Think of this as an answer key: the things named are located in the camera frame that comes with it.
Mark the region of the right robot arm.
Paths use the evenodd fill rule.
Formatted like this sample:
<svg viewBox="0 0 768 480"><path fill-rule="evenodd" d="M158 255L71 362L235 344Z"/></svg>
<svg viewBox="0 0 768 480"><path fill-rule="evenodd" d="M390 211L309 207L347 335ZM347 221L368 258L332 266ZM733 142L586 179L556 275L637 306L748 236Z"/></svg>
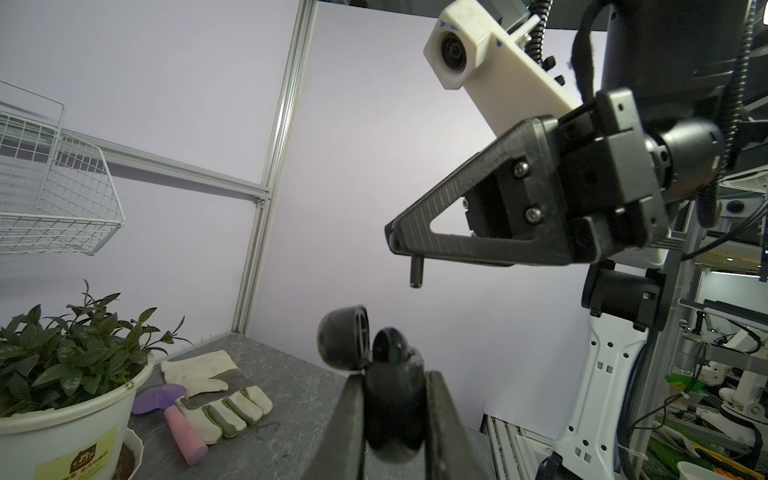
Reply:
<svg viewBox="0 0 768 480"><path fill-rule="evenodd" d="M716 183L740 123L754 1L593 1L571 48L578 89L550 77L541 18L502 27L477 1L440 14L425 56L443 87L467 91L495 140L393 219L392 252L423 263L561 266L589 271L590 347L565 431L541 479L631 474L623 457L630 393L660 333L685 255L633 276L628 249L667 237L684 201L716 221Z"/></svg>

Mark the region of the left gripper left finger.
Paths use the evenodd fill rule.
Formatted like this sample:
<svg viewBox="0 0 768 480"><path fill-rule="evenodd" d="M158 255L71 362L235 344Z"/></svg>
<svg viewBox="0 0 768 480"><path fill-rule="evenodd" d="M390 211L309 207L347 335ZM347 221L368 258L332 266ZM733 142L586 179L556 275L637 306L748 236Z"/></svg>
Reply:
<svg viewBox="0 0 768 480"><path fill-rule="evenodd" d="M364 377L350 375L303 479L364 478Z"/></svg>

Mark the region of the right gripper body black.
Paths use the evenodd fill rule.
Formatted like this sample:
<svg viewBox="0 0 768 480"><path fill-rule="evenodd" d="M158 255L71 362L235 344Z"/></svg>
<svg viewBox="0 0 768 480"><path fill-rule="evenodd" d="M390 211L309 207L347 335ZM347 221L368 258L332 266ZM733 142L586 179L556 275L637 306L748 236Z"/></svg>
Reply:
<svg viewBox="0 0 768 480"><path fill-rule="evenodd" d="M558 121L558 175L577 258L663 239L669 219L633 94L603 90Z"/></svg>

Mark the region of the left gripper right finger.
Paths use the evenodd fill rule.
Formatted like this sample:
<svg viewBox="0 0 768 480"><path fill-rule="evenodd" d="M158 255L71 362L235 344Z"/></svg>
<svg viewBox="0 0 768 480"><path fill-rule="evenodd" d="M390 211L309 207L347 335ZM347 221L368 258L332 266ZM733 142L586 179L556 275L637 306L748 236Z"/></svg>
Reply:
<svg viewBox="0 0 768 480"><path fill-rule="evenodd" d="M432 480L489 478L437 371L426 373L425 475Z"/></svg>

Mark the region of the black earbud one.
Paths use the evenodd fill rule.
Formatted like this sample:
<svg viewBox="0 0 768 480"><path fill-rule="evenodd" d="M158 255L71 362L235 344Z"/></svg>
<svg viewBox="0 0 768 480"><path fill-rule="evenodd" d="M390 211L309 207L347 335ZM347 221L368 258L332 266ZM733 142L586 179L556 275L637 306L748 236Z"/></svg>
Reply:
<svg viewBox="0 0 768 480"><path fill-rule="evenodd" d="M424 258L421 256L412 256L410 263L409 284L411 288L419 289L423 285L424 277Z"/></svg>
<svg viewBox="0 0 768 480"><path fill-rule="evenodd" d="M372 361L382 364L402 364L410 358L410 345L406 337L394 327L380 330L374 338Z"/></svg>

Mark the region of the black earbud charging case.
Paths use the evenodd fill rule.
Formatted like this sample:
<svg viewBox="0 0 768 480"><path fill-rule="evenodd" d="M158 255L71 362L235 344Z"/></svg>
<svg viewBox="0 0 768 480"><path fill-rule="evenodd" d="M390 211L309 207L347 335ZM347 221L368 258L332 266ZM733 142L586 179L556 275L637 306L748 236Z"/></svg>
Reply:
<svg viewBox="0 0 768 480"><path fill-rule="evenodd" d="M318 351L327 365L364 377L365 441L380 460L405 463L417 454L425 437L424 361L409 344L406 363L373 362L376 335L363 305L339 308L320 322Z"/></svg>

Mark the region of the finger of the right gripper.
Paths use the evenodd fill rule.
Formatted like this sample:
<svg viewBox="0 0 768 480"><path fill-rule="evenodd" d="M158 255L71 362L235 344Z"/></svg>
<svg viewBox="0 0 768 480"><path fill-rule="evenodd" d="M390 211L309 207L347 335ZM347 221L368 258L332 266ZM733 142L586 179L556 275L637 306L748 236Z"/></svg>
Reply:
<svg viewBox="0 0 768 480"><path fill-rule="evenodd" d="M493 266L597 262L595 231L568 216L557 130L551 116L512 127L386 225L390 250ZM468 204L470 235L434 231L433 220L459 199Z"/></svg>

